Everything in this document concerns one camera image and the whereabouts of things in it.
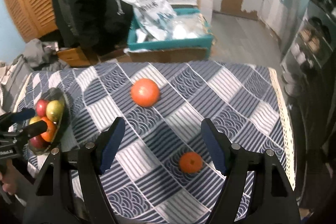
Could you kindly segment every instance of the teal plastic box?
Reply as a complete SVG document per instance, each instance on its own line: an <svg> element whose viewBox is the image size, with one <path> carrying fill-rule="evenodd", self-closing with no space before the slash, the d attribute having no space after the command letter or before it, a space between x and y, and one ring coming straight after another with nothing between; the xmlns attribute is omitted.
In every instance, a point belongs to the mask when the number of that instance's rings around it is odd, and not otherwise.
<svg viewBox="0 0 336 224"><path fill-rule="evenodd" d="M189 15L194 13L199 13L197 8L176 8L174 11L178 15ZM127 45L131 51L139 49L147 50L164 50L172 48L188 48L188 47L202 47L207 48L207 58L210 55L210 49L212 45L213 35L207 34L201 38L191 38L191 39L175 39L175 40L165 40L165 41L145 41L143 43L137 43L137 34L135 31L139 28L139 24L135 18L132 20L131 28L128 33Z"/></svg>

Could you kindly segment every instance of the gray floor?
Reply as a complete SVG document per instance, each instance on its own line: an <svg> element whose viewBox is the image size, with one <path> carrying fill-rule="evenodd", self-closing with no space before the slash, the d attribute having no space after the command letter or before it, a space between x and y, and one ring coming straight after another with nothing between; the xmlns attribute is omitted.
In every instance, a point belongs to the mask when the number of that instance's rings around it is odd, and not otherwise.
<svg viewBox="0 0 336 224"><path fill-rule="evenodd" d="M267 66L281 75L277 41L258 21L213 14L211 25L217 42L210 59Z"/></svg>

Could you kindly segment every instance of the blue and white tablecloth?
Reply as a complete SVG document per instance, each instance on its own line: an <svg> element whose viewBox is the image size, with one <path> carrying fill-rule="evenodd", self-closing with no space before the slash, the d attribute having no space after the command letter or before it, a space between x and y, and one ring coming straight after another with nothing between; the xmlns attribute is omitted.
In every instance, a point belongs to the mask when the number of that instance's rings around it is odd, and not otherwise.
<svg viewBox="0 0 336 224"><path fill-rule="evenodd" d="M160 100L150 108L132 101L130 88L140 78L154 80ZM115 160L101 181L114 211L144 223L205 223L225 177L215 168L200 135L204 118L231 142L251 151L275 151L294 186L293 144L288 113L274 70L212 61L104 63L84 69L31 74L18 105L33 107L51 87L64 91L71 124L62 150L95 140L116 117L126 133ZM195 151L204 160L197 174L179 170L179 158ZM41 168L45 156L26 153ZM247 176L236 219L247 210L253 172ZM78 173L75 193L81 197Z"/></svg>

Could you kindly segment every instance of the metal screw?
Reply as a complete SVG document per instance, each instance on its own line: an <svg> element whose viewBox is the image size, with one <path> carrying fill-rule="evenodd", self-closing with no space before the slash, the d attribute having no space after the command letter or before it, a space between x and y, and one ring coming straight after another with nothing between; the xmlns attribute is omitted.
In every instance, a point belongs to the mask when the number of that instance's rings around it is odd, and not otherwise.
<svg viewBox="0 0 336 224"><path fill-rule="evenodd" d="M87 149L94 148L94 146L95 146L95 143L94 143L94 142L89 142L89 143L87 143L87 144L85 145L85 147L86 147Z"/></svg>
<svg viewBox="0 0 336 224"><path fill-rule="evenodd" d="M266 150L266 154L270 157L274 156L274 151L273 150L270 150L270 149L267 149Z"/></svg>
<svg viewBox="0 0 336 224"><path fill-rule="evenodd" d="M240 145L238 143L233 143L231 145L231 147L234 149L234 150L239 150L240 149Z"/></svg>
<svg viewBox="0 0 336 224"><path fill-rule="evenodd" d="M56 148L53 148L52 151L51 151L51 153L52 153L53 155L56 155L56 154L59 153L59 149L58 149L57 147L56 147Z"/></svg>

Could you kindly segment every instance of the small orange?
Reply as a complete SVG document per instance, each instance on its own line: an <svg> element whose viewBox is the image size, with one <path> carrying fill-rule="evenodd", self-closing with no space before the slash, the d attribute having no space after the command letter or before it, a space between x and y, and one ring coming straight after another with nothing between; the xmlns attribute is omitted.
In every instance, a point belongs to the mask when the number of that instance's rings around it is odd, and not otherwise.
<svg viewBox="0 0 336 224"><path fill-rule="evenodd" d="M178 164L182 172L191 174L202 169L203 160L196 152L187 152L181 156Z"/></svg>
<svg viewBox="0 0 336 224"><path fill-rule="evenodd" d="M154 81L142 78L132 86L131 97L137 105L150 107L158 101L160 90Z"/></svg>
<svg viewBox="0 0 336 224"><path fill-rule="evenodd" d="M47 117L41 118L42 121L45 121L47 123L48 129L46 132L41 134L41 137L46 142L51 142L53 140L54 134L56 132L56 125L52 121L50 121Z"/></svg>

